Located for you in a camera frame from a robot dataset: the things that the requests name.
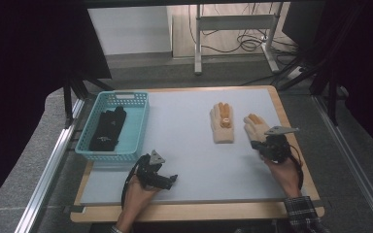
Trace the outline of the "black metal stand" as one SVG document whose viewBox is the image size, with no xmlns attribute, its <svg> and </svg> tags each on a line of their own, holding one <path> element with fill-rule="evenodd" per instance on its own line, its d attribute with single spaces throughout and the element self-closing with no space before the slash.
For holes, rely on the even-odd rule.
<svg viewBox="0 0 373 233">
<path fill-rule="evenodd" d="M 327 87 L 326 113 L 335 125 L 337 125 L 337 81 L 334 75 L 335 60 L 340 55 L 340 49 L 357 21 L 359 14 L 362 12 L 363 6 L 364 3 L 361 0 L 353 0 L 351 5 L 338 18 L 338 22 L 333 24 L 323 38 L 319 39 L 310 49 L 306 50 L 307 54 L 317 53 L 318 49 L 321 50 L 322 58 L 317 64 L 286 83 L 276 84 L 278 90 L 285 91 L 308 78 L 314 77 L 309 91 L 312 95 L 321 95 Z"/>
</svg>

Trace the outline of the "beige glove orange fingertips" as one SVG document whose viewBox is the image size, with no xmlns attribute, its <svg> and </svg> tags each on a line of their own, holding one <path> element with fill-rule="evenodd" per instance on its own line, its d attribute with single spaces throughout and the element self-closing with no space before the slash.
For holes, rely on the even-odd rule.
<svg viewBox="0 0 373 233">
<path fill-rule="evenodd" d="M 270 129 L 270 126 L 261 116 L 249 114 L 244 117 L 244 129 L 251 141 L 264 142 L 266 140 L 265 132 Z"/>
</svg>

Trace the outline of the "black glove silver logo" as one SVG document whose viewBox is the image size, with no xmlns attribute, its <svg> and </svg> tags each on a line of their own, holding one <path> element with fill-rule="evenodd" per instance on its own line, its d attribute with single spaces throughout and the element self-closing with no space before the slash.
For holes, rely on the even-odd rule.
<svg viewBox="0 0 373 233">
<path fill-rule="evenodd" d="M 89 144 L 92 151 L 113 151 L 119 142 L 119 135 L 126 120 L 123 106 L 100 115 L 95 133 Z"/>
</svg>

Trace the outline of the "person's right hand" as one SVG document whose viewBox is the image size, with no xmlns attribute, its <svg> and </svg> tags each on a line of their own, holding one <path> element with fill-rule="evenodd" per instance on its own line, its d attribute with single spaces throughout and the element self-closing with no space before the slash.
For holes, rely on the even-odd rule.
<svg viewBox="0 0 373 233">
<path fill-rule="evenodd" d="M 302 193 L 298 187 L 299 178 L 295 164 L 287 158 L 283 163 L 274 163 L 268 158 L 263 158 L 272 176 L 280 185 L 287 198 L 301 197 Z"/>
</svg>

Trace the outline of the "person's left hand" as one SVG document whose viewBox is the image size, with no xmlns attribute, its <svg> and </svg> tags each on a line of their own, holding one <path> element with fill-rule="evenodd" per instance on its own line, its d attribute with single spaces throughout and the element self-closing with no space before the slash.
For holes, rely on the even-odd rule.
<svg viewBox="0 0 373 233">
<path fill-rule="evenodd" d="M 159 191 L 160 189 L 155 187 L 144 189 L 138 177 L 133 176 L 128 183 L 123 210 L 119 218 L 132 218 L 135 221 Z"/>
</svg>

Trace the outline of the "white panel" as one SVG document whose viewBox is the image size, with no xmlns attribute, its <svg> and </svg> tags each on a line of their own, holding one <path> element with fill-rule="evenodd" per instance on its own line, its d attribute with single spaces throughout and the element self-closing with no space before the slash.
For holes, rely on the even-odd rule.
<svg viewBox="0 0 373 233">
<path fill-rule="evenodd" d="M 106 55 L 169 52 L 172 19 L 166 7 L 88 9 Z"/>
</svg>

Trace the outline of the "white power strip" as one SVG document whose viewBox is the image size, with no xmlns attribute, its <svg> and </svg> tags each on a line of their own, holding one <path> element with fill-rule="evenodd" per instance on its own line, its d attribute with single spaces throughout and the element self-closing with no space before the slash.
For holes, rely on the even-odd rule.
<svg viewBox="0 0 373 233">
<path fill-rule="evenodd" d="M 296 77 L 298 77 L 299 75 L 301 75 L 302 73 L 304 72 L 304 68 L 301 67 L 301 66 L 297 66 L 295 67 L 288 75 L 287 75 L 287 78 L 292 80 Z"/>
</svg>

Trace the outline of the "light grey foam mat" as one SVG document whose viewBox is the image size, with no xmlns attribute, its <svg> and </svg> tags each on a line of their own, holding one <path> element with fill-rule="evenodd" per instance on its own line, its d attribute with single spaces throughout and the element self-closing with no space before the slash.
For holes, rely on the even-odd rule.
<svg viewBox="0 0 373 233">
<path fill-rule="evenodd" d="M 219 102 L 233 108 L 234 142 L 216 144 L 210 110 Z M 177 175 L 156 203 L 281 200 L 282 189 L 253 150 L 243 118 L 256 114 L 269 126 L 281 123 L 267 88 L 168 91 L 150 94 L 142 153 L 156 150 L 162 176 Z"/>
</svg>

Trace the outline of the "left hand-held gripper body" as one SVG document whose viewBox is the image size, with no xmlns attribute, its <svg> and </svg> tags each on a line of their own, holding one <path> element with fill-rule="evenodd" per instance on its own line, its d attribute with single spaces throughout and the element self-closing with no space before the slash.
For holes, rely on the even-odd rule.
<svg viewBox="0 0 373 233">
<path fill-rule="evenodd" d="M 161 168 L 165 160 L 159 155 L 156 150 L 151 154 L 142 155 L 138 160 L 138 168 L 136 175 L 141 182 L 142 187 L 153 186 L 158 183 L 158 170 Z"/>
</svg>

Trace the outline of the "white desk frame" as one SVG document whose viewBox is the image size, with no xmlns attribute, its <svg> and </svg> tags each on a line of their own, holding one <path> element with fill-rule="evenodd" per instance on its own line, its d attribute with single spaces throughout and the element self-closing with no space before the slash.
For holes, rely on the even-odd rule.
<svg viewBox="0 0 373 233">
<path fill-rule="evenodd" d="M 266 29 L 268 35 L 264 36 L 261 43 L 263 54 L 269 64 L 272 73 L 278 73 L 279 67 L 271 53 L 271 45 L 280 19 L 284 3 L 281 2 L 275 12 L 270 15 L 250 16 L 209 16 L 201 15 L 201 6 L 196 6 L 195 17 L 195 50 L 194 50 L 194 74 L 202 74 L 202 52 L 201 32 L 206 30 L 245 30 L 245 29 Z"/>
</svg>

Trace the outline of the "beige glove with round tag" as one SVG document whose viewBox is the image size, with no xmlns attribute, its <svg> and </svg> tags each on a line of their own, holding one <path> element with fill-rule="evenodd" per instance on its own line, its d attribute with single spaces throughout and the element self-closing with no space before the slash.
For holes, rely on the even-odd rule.
<svg viewBox="0 0 373 233">
<path fill-rule="evenodd" d="M 234 142 L 234 125 L 232 107 L 227 103 L 215 104 L 210 112 L 213 140 L 216 144 Z"/>
</svg>

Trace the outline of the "aluminium rail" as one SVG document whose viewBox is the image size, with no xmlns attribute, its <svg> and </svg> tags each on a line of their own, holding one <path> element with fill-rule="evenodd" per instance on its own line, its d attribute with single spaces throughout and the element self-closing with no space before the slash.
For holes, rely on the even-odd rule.
<svg viewBox="0 0 373 233">
<path fill-rule="evenodd" d="M 50 190 L 51 183 L 58 170 L 59 164 L 61 163 L 65 151 L 67 150 L 69 141 L 72 138 L 72 134 L 77 125 L 77 118 L 80 116 L 84 105 L 84 100 L 77 100 L 75 102 L 72 108 L 72 123 L 60 132 L 60 135 L 51 152 L 51 156 L 49 157 L 43 174 L 37 182 L 37 185 L 23 212 L 22 217 L 18 222 L 17 228 L 14 233 L 29 233 L 33 228 L 38 214 L 43 207 L 43 203 L 46 199 L 47 193 Z"/>
<path fill-rule="evenodd" d="M 327 108 L 320 97 L 312 96 L 321 117 L 326 125 L 329 133 L 331 134 L 335 144 L 337 145 L 339 151 L 341 152 L 342 157 L 345 159 L 353 177 L 356 180 L 356 183 L 366 199 L 371 211 L 373 212 L 373 185 L 366 176 L 364 170 L 360 166 L 358 160 L 356 159 L 353 150 L 350 145 L 347 143 L 344 135 L 342 134 L 340 128 L 336 126 L 330 117 L 327 115 Z"/>
</svg>

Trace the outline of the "grey felt platform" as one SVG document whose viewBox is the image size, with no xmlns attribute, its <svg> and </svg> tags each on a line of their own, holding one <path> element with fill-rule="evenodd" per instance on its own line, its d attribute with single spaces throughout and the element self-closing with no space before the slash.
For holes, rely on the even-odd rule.
<svg viewBox="0 0 373 233">
<path fill-rule="evenodd" d="M 300 127 L 296 139 L 312 173 L 333 233 L 373 233 L 373 212 L 312 100 L 303 90 L 280 95 L 289 122 Z M 14 233 L 41 178 L 63 127 L 63 92 L 51 93 L 38 126 L 16 165 L 0 187 L 0 233 Z M 343 101 L 337 104 L 337 125 L 373 185 L 373 139 L 353 118 Z M 38 233 L 103 233 L 107 223 L 75 223 L 72 206 L 84 171 L 84 162 L 71 151 L 65 154 L 33 226 Z"/>
</svg>

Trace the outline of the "turquoise plastic basket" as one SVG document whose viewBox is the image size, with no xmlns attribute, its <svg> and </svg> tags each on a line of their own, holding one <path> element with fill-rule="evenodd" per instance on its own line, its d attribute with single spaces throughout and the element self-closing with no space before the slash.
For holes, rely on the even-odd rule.
<svg viewBox="0 0 373 233">
<path fill-rule="evenodd" d="M 123 106 L 126 120 L 119 135 L 119 142 L 113 151 L 92 151 L 89 144 L 98 124 L 100 115 Z M 149 116 L 149 94 L 145 91 L 121 92 L 102 91 L 97 95 L 75 152 L 88 160 L 134 162 L 140 156 Z"/>
</svg>

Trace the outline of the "black curtain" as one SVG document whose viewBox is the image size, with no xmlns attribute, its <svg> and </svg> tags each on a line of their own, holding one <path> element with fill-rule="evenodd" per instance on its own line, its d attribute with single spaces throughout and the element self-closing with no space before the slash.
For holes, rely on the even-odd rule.
<svg viewBox="0 0 373 233">
<path fill-rule="evenodd" d="M 0 187 L 49 94 L 73 78 L 110 78 L 84 0 L 0 0 Z"/>
<path fill-rule="evenodd" d="M 283 32 L 316 65 L 329 53 L 352 7 L 362 10 L 334 57 L 333 74 L 349 93 L 346 106 L 373 138 L 373 0 L 308 0 L 289 4 Z"/>
</svg>

